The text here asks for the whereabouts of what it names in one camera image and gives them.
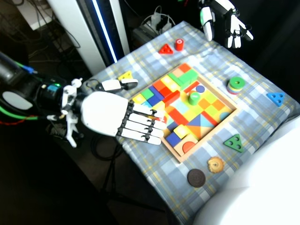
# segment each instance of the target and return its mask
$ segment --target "plaid tablecloth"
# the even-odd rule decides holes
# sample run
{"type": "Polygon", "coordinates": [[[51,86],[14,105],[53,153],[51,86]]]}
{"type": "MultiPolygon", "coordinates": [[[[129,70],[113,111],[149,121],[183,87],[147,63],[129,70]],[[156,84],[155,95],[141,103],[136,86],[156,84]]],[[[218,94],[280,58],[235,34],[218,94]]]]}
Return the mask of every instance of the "plaid tablecloth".
{"type": "MultiPolygon", "coordinates": [[[[182,224],[191,224],[200,207],[268,139],[276,128],[288,118],[300,114],[300,105],[286,94],[283,105],[277,107],[266,94],[283,92],[280,88],[227,49],[215,42],[207,42],[202,32],[186,22],[181,22],[133,51],[94,76],[93,79],[99,81],[116,79],[122,73],[131,70],[139,84],[133,90],[120,92],[121,96],[129,99],[183,62],[187,62],[208,78],[214,86],[235,101],[242,111],[181,164],[163,144],[155,146],[123,138],[119,138],[119,141],[178,220],[182,224]],[[178,38],[185,41],[182,52],[174,50],[173,55],[158,53],[165,43],[173,48],[178,38]],[[238,96],[231,95],[226,90],[227,81],[233,76],[240,76],[247,82],[238,96]],[[245,149],[243,153],[223,145],[225,140],[236,133],[241,136],[245,149]],[[225,168],[221,173],[209,172],[207,161],[212,156],[219,156],[225,161],[225,168]],[[205,173],[206,183],[203,187],[194,188],[188,183],[187,173],[194,168],[205,173]]],[[[96,85],[96,82],[90,81],[89,84],[96,85]]],[[[86,93],[91,93],[91,89],[85,84],[82,89],[86,93]]]]}

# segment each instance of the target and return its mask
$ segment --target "blue triangle block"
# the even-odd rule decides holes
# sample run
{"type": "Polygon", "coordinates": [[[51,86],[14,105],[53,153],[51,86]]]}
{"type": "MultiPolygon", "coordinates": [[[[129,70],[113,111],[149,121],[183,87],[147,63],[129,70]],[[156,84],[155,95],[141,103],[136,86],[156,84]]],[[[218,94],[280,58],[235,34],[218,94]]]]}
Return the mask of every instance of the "blue triangle block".
{"type": "Polygon", "coordinates": [[[192,121],[190,121],[187,125],[189,126],[200,126],[200,115],[197,115],[192,121]]]}
{"type": "Polygon", "coordinates": [[[200,114],[200,124],[201,127],[207,127],[207,128],[214,128],[215,126],[208,121],[208,119],[205,118],[202,114],[200,114]]]}
{"type": "Polygon", "coordinates": [[[268,93],[267,96],[268,96],[269,99],[271,99],[272,102],[275,103],[275,105],[280,107],[283,103],[285,93],[283,93],[283,92],[274,92],[274,93],[268,93]]]}

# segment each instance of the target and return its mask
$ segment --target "red cylinder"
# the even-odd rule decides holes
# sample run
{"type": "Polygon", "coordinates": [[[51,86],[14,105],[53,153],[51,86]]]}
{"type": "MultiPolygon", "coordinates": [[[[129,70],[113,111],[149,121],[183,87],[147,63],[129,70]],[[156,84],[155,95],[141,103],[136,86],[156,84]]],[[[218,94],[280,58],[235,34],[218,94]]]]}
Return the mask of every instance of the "red cylinder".
{"type": "Polygon", "coordinates": [[[177,40],[175,41],[175,49],[176,49],[177,51],[182,51],[183,45],[184,45],[183,39],[177,39],[177,40]]]}

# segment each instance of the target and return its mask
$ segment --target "led light strip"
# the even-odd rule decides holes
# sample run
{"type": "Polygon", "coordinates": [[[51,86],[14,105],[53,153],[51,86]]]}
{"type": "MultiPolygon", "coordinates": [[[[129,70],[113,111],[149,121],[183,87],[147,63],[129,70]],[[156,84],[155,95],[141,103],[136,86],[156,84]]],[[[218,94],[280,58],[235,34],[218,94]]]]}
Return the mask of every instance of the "led light strip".
{"type": "Polygon", "coordinates": [[[104,24],[102,15],[101,15],[100,10],[99,10],[99,6],[98,6],[98,3],[97,3],[97,0],[92,0],[92,1],[93,1],[93,5],[94,5],[94,7],[95,7],[95,10],[96,10],[98,19],[99,19],[99,21],[100,21],[102,30],[103,30],[103,32],[104,32],[106,41],[107,41],[107,43],[108,43],[109,49],[111,50],[113,60],[114,60],[114,62],[117,62],[117,58],[116,58],[116,55],[114,54],[113,46],[112,46],[112,43],[111,43],[111,41],[110,41],[110,39],[109,39],[109,36],[108,36],[107,30],[106,30],[106,27],[105,27],[105,24],[104,24]]]}

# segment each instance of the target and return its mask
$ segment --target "green triangle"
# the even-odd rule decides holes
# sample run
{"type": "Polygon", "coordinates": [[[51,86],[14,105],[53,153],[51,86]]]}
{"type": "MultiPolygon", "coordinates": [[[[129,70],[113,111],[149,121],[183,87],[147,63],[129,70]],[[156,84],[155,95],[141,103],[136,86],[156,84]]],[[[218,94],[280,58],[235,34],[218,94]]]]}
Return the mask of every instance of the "green triangle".
{"type": "Polygon", "coordinates": [[[243,152],[243,146],[242,146],[242,142],[240,141],[240,135],[234,135],[231,138],[229,138],[227,141],[224,142],[224,145],[237,150],[239,152],[243,152]]]}

